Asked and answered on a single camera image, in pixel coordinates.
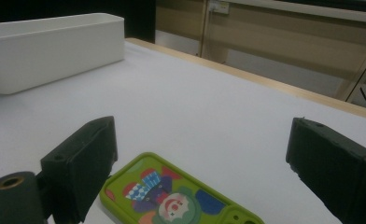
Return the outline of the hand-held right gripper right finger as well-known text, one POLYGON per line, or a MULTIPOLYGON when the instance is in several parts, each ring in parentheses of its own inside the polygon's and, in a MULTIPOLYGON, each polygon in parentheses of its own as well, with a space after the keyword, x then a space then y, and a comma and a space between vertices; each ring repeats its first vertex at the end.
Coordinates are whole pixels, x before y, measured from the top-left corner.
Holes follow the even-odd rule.
POLYGON ((366 224, 366 147, 324 124, 295 118, 286 162, 343 224, 366 224))

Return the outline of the white table sheet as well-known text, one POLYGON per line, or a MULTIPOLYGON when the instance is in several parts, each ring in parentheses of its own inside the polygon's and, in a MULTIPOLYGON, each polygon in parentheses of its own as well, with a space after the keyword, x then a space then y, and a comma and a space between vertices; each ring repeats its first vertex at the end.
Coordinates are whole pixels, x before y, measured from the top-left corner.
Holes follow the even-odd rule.
POLYGON ((118 166, 156 153, 265 224, 339 224, 286 162, 295 118, 366 147, 364 117, 126 43, 121 62, 0 95, 0 177, 38 172, 47 153, 103 116, 116 121, 118 166))

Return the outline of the green cartoon phone case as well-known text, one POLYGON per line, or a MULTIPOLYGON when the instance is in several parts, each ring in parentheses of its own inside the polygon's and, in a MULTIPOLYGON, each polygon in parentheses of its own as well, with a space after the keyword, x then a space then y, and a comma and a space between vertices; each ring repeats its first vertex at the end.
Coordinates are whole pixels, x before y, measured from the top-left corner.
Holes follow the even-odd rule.
POLYGON ((105 182, 100 199, 122 224, 264 224, 155 153, 143 153, 105 182))

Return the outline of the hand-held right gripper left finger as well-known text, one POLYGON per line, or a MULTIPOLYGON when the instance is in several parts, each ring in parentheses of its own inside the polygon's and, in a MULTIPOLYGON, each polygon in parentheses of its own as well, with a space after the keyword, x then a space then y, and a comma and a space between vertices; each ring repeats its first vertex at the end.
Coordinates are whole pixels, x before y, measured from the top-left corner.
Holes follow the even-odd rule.
POLYGON ((118 160, 115 120, 92 120, 40 160, 43 211, 56 224, 79 224, 118 160))

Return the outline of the white plastic storage bin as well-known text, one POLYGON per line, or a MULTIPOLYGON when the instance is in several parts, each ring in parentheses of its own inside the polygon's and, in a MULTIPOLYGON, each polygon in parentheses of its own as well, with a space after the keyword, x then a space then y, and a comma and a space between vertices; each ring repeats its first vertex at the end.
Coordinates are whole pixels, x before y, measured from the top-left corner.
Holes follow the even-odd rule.
POLYGON ((0 22, 0 93, 118 62, 124 39, 124 19, 106 13, 0 22))

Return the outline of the black tripod stand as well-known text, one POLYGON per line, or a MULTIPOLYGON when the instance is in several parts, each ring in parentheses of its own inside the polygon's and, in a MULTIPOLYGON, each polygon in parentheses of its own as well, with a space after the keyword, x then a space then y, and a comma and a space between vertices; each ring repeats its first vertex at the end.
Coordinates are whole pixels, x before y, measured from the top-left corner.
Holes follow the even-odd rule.
POLYGON ((345 97, 346 102, 352 102, 355 95, 359 92, 359 89, 366 81, 366 60, 364 61, 362 67, 359 69, 359 73, 350 82, 347 96, 345 97))

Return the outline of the light wooden table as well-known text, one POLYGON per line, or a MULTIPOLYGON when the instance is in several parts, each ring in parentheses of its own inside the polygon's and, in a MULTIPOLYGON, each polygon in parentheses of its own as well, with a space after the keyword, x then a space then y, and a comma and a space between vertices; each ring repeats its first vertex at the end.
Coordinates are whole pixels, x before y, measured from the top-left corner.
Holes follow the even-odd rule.
POLYGON ((256 74, 252 74, 240 69, 236 69, 224 64, 215 63, 197 56, 189 55, 188 53, 180 52, 174 49, 168 49, 163 46, 155 45, 152 43, 148 43, 146 41, 136 39, 136 38, 127 38, 127 43, 134 44, 136 46, 140 46, 146 49, 155 50, 161 52, 163 54, 167 54, 173 57, 177 57, 184 61, 197 63, 199 65, 218 70, 220 72, 224 72, 230 76, 239 77, 245 79, 247 81, 260 84, 262 86, 269 87, 274 90, 282 91, 284 93, 294 95, 295 97, 300 97, 307 99, 312 102, 319 103, 321 105, 326 105, 329 107, 333 107, 335 109, 354 114, 360 117, 366 118, 366 108, 360 107, 358 105, 352 105, 347 102, 343 102, 325 95, 321 95, 312 91, 307 91, 298 87, 291 86, 289 84, 285 84, 276 80, 269 79, 267 77, 261 77, 256 74))

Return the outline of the light wooden shelf unit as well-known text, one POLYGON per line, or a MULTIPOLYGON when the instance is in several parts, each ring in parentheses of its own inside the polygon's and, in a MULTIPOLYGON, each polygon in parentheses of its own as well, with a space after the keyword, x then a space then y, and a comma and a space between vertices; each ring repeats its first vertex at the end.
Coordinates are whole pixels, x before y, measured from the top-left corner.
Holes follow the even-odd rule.
MULTIPOLYGON (((366 60, 366 12, 277 0, 156 0, 160 43, 345 100, 366 60)), ((355 95, 366 95, 366 81, 355 95)))

